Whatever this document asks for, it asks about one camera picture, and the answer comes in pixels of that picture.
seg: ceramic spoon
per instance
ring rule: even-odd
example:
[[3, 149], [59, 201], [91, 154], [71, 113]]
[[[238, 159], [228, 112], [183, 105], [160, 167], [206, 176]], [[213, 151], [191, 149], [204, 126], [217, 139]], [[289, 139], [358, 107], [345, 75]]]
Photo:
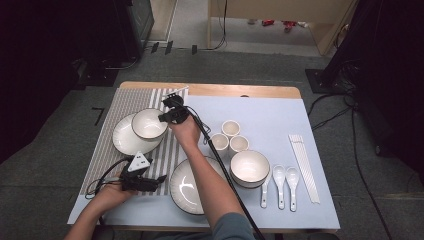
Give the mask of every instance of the ceramic spoon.
[[294, 167], [287, 168], [286, 172], [287, 183], [290, 187], [290, 210], [292, 212], [296, 211], [296, 187], [299, 182], [299, 172]]
[[265, 182], [262, 184], [262, 198], [261, 198], [261, 207], [266, 208], [266, 195], [268, 193], [268, 183], [272, 177], [271, 166], [269, 167], [268, 175], [266, 176]]
[[276, 165], [272, 171], [272, 176], [274, 177], [274, 182], [278, 188], [278, 208], [284, 209], [283, 186], [284, 181], [286, 180], [286, 169], [284, 169], [281, 165]]

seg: sleeve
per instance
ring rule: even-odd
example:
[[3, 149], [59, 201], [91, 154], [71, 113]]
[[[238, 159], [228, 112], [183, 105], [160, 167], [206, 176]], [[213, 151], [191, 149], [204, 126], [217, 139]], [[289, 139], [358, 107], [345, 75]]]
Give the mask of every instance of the sleeve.
[[247, 218], [239, 213], [222, 216], [213, 229], [213, 239], [255, 239]]

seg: gray striped cloth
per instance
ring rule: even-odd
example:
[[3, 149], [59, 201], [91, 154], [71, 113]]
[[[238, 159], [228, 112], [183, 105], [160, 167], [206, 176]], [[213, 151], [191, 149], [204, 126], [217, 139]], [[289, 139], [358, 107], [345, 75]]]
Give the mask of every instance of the gray striped cloth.
[[[99, 179], [106, 170], [118, 160], [126, 155], [119, 152], [112, 142], [112, 134], [115, 126], [126, 116], [137, 113], [145, 108], [157, 108], [163, 112], [167, 109], [163, 105], [163, 95], [166, 95], [176, 89], [120, 89], [116, 90], [109, 112], [103, 124], [102, 131], [94, 149], [93, 157], [84, 178], [80, 195], [85, 195], [87, 187]], [[188, 89], [178, 93], [186, 100]], [[153, 162], [149, 169], [143, 174], [146, 178], [158, 178], [162, 175], [168, 175], [168, 178], [154, 193], [139, 193], [141, 195], [168, 195], [169, 177], [172, 171], [178, 165], [178, 155], [180, 146], [176, 141], [172, 131], [167, 131], [162, 142], [153, 151], [145, 154], [147, 158], [152, 158]], [[108, 177], [114, 176], [121, 171], [127, 162], [116, 166]], [[96, 183], [93, 183], [90, 190], [94, 189]]]

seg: chopsticks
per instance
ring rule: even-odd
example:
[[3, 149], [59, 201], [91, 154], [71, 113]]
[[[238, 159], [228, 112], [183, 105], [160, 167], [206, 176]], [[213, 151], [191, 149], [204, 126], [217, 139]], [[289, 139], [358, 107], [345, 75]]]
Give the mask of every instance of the chopsticks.
[[300, 171], [302, 172], [303, 180], [305, 181], [306, 188], [308, 189], [309, 198], [313, 203], [320, 203], [317, 187], [315, 185], [314, 177], [312, 176], [311, 166], [309, 164], [308, 155], [306, 154], [305, 144], [301, 135], [289, 135], [294, 154], [299, 164]]

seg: small white cup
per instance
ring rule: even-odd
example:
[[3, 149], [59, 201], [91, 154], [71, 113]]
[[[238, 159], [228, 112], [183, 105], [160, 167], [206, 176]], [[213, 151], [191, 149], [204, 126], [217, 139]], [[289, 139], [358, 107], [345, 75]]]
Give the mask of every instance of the small white cup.
[[247, 138], [237, 135], [231, 138], [230, 140], [230, 148], [229, 148], [229, 154], [230, 158], [233, 158], [234, 155], [241, 151], [246, 151], [249, 149], [249, 141]]
[[233, 120], [225, 121], [222, 124], [221, 132], [227, 135], [228, 139], [231, 139], [234, 136], [237, 136], [240, 133], [240, 125], [238, 122]]
[[225, 134], [216, 133], [212, 135], [211, 140], [221, 160], [224, 159], [228, 154], [228, 146], [230, 145], [230, 140], [228, 140], [228, 137]]

